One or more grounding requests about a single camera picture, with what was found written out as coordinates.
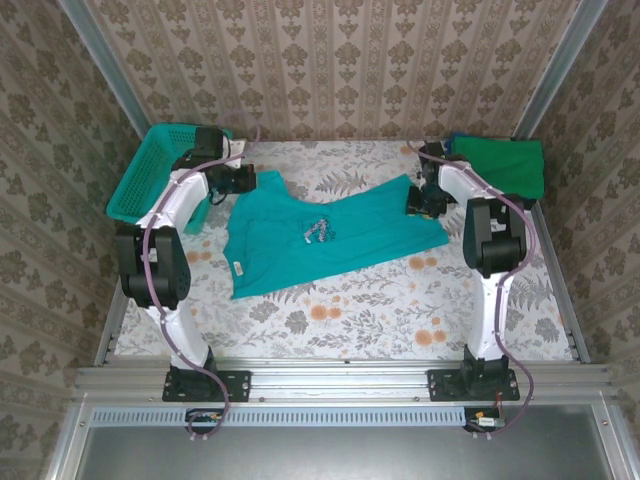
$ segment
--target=green cloth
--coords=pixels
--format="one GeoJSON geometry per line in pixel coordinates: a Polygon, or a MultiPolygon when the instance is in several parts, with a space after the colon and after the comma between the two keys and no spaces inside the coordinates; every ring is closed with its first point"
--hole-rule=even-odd
{"type": "Polygon", "coordinates": [[[532,199],[544,195],[544,157],[537,140],[505,142],[460,136],[451,151],[466,157],[478,175],[504,193],[532,199]]]}
{"type": "Polygon", "coordinates": [[[397,177],[327,204],[289,195],[278,172],[258,175],[231,212],[224,255],[233,298],[261,295],[448,242],[437,220],[405,214],[411,180],[397,177]]]}

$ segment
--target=perforated metal strip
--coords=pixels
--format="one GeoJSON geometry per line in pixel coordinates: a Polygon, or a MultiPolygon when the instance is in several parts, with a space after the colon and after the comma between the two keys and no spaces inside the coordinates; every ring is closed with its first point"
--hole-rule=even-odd
{"type": "MultiPolygon", "coordinates": [[[[92,427],[186,426],[186,408],[96,408],[92,427]]],[[[430,427],[462,426],[463,407],[269,408],[231,410],[228,427],[430,427]]]]}

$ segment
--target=teal t-shirt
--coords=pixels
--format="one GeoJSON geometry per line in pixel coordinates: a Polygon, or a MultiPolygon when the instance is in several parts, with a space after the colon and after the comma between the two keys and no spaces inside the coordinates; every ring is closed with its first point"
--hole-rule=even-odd
{"type": "Polygon", "coordinates": [[[233,298],[261,295],[447,243],[437,220],[405,214],[411,180],[397,177],[328,204],[289,195],[278,172],[238,198],[224,255],[233,298]]]}

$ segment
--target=cable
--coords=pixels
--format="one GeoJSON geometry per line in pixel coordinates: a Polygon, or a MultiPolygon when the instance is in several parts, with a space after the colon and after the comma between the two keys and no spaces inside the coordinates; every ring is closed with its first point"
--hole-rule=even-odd
{"type": "Polygon", "coordinates": [[[527,367],[524,366],[524,364],[520,360],[515,358],[513,356],[513,354],[511,352],[509,352],[509,350],[507,350],[507,348],[502,343],[502,339],[500,338],[500,306],[502,305],[502,296],[503,296],[503,293],[504,293],[504,284],[506,283],[506,281],[509,278],[513,277],[516,273],[520,272],[524,267],[526,267],[531,262],[531,260],[533,259],[533,256],[535,255],[535,250],[536,250],[536,233],[535,232],[536,232],[536,230],[535,230],[535,227],[533,226],[533,224],[531,223],[531,220],[529,220],[527,218],[527,216],[524,214],[524,211],[521,208],[519,208],[515,203],[513,203],[511,200],[509,200],[504,195],[502,195],[501,192],[499,192],[498,190],[493,188],[491,185],[489,185],[482,177],[480,177],[470,167],[469,164],[466,164],[466,165],[463,166],[463,165],[460,165],[458,162],[451,162],[449,160],[445,160],[444,158],[435,157],[433,155],[422,153],[422,152],[416,150],[411,145],[411,142],[409,142],[409,140],[406,141],[406,144],[411,149],[411,151],[413,151],[419,157],[426,158],[427,160],[431,160],[433,162],[437,162],[437,163],[440,163],[440,164],[443,164],[443,165],[449,165],[449,166],[455,168],[456,170],[459,170],[460,172],[462,172],[473,183],[475,183],[479,188],[484,190],[489,195],[494,196],[496,199],[501,201],[504,205],[506,205],[511,210],[516,212],[516,214],[524,222],[524,224],[525,224],[525,226],[527,228],[527,232],[529,233],[530,248],[527,250],[526,256],[524,257],[524,259],[522,260],[520,265],[518,265],[516,268],[514,268],[513,270],[508,272],[504,277],[502,277],[500,279],[500,281],[498,281],[498,285],[497,285],[498,293],[497,293],[497,296],[496,296],[496,310],[495,310],[495,319],[494,319],[494,325],[493,325],[493,329],[494,329],[493,333],[495,335],[495,339],[496,339],[496,343],[498,344],[498,348],[500,348],[502,353],[504,355],[506,355],[506,357],[509,360],[511,360],[513,363],[515,363],[524,372],[525,376],[527,377],[527,380],[529,381],[529,393],[527,393],[527,396],[525,397],[524,402],[522,403],[522,406],[520,407],[518,412],[515,414],[515,416],[511,419],[511,421],[506,423],[505,426],[500,428],[499,430],[496,430],[496,431],[492,432],[492,435],[497,435],[497,434],[502,433],[505,430],[507,430],[509,427],[511,427],[513,424],[515,424],[518,421],[518,419],[520,419],[522,414],[525,412],[525,410],[529,406],[529,403],[531,403],[531,399],[533,398],[534,382],[533,382],[533,376],[531,375],[531,372],[527,369],[527,367]]]}
{"type": "Polygon", "coordinates": [[[218,200],[217,202],[214,203],[214,201],[213,201],[213,190],[211,190],[209,192],[209,203],[211,205],[213,205],[214,207],[217,207],[218,205],[222,204],[222,202],[224,202],[226,199],[227,199],[227,194],[225,193],[220,200],[218,200]]]}
{"type": "Polygon", "coordinates": [[[162,304],[160,303],[160,300],[158,299],[158,294],[156,293],[156,289],[153,285],[153,275],[151,273],[151,261],[149,259],[149,239],[151,238],[151,230],[153,229],[153,226],[156,223],[156,220],[158,219],[158,214],[162,211],[162,209],[164,208],[164,206],[166,205],[166,203],[169,201],[169,199],[171,198],[171,196],[173,195],[173,193],[178,189],[178,187],[182,184],[182,182],[184,182],[186,179],[188,179],[189,177],[191,177],[192,175],[195,175],[196,173],[212,167],[214,165],[220,165],[222,163],[226,163],[226,162],[230,162],[233,160],[237,160],[240,159],[242,157],[244,157],[247,153],[249,153],[250,151],[252,151],[257,145],[258,142],[260,141],[260,124],[258,123],[258,121],[255,119],[255,117],[253,115],[251,115],[248,112],[245,112],[244,110],[231,110],[229,112],[227,112],[225,115],[222,116],[222,118],[220,119],[220,124],[224,123],[224,121],[227,119],[227,117],[231,116],[231,115],[246,115],[248,117],[251,117],[251,119],[254,121],[254,124],[256,126],[256,138],[253,142],[251,142],[251,144],[249,145],[249,147],[242,153],[239,153],[238,155],[234,155],[232,157],[227,157],[227,158],[221,158],[218,160],[211,160],[210,162],[206,162],[203,163],[201,165],[198,165],[197,167],[194,167],[190,170],[188,170],[187,172],[185,172],[183,175],[180,176],[180,178],[178,178],[178,180],[171,185],[171,187],[169,187],[169,190],[167,190],[167,192],[162,196],[162,198],[160,199],[160,202],[158,202],[158,206],[156,207],[156,209],[153,212],[153,215],[151,216],[151,219],[149,220],[149,224],[147,225],[147,227],[144,230],[144,235],[142,237],[142,264],[144,267],[144,274],[145,274],[145,278],[147,280],[147,287],[149,288],[149,295],[151,296],[151,301],[153,302],[153,305],[158,309],[158,312],[160,313],[160,331],[162,332],[162,336],[164,337],[164,339],[166,340],[167,344],[169,345],[169,348],[171,348],[171,350],[173,351],[173,353],[180,359],[182,360],[186,365],[188,365],[191,369],[195,370],[196,372],[200,372],[204,375],[207,375],[209,378],[211,378],[219,387],[220,390],[222,391],[222,396],[224,398],[224,410],[222,412],[222,415],[220,417],[220,419],[218,420],[218,423],[215,427],[213,427],[213,429],[208,432],[205,435],[199,435],[197,433],[195,433],[193,431],[192,425],[193,422],[189,422],[189,426],[188,426],[188,431],[191,434],[191,439],[195,439],[195,438],[202,438],[202,439],[207,439],[208,437],[210,437],[211,435],[215,434],[220,427],[222,426],[222,423],[224,422],[227,413],[229,412],[229,408],[230,408],[230,404],[229,404],[229,392],[227,392],[227,387],[224,385],[224,383],[222,383],[222,380],[220,380],[220,378],[210,372],[209,370],[206,370],[204,368],[202,368],[199,365],[196,365],[195,363],[193,363],[191,360],[189,360],[181,351],[180,349],[177,347],[177,345],[174,343],[173,339],[171,338],[171,336],[169,335],[169,332],[167,331],[167,326],[166,326],[166,316],[167,313],[164,310],[164,308],[162,307],[162,304]]]}

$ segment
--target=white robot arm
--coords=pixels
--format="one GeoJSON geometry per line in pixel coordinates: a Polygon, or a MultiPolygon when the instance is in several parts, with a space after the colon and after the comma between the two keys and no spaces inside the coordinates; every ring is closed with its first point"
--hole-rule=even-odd
{"type": "MultiPolygon", "coordinates": [[[[224,377],[224,372],[217,371],[211,348],[198,332],[190,313],[187,295],[191,274],[180,234],[196,208],[212,193],[227,195],[251,191],[256,187],[256,175],[253,165],[241,166],[239,160],[234,160],[182,178],[194,167],[208,164],[211,160],[239,158],[244,146],[243,140],[232,141],[220,129],[199,127],[196,130],[196,147],[185,152],[174,164],[165,190],[149,213],[136,225],[123,225],[116,233],[120,279],[125,295],[147,311],[163,330],[165,340],[171,339],[176,350],[171,348],[171,367],[163,392],[165,401],[220,399],[220,391],[212,382],[211,375],[195,371],[197,367],[224,377]],[[162,314],[151,299],[142,261],[143,235],[149,228],[151,279],[159,305],[164,310],[162,314]]],[[[232,397],[233,392],[229,391],[229,396],[232,397]]],[[[246,397],[246,393],[240,391],[239,396],[246,397]]]]}
{"type": "MultiPolygon", "coordinates": [[[[444,156],[439,142],[427,143],[421,151],[433,157],[444,156]]],[[[429,372],[431,400],[494,400],[496,392],[504,400],[517,400],[515,374],[496,337],[505,343],[507,301],[513,280],[507,275],[527,253],[525,225],[516,212],[471,180],[465,172],[471,170],[469,163],[449,160],[456,161],[456,166],[420,158],[420,187],[411,187],[407,199],[407,213],[433,218],[446,213],[449,203],[457,202],[465,209],[462,253],[475,282],[473,326],[464,360],[458,371],[429,372]]],[[[522,199],[507,197],[522,207],[522,199]]]]}

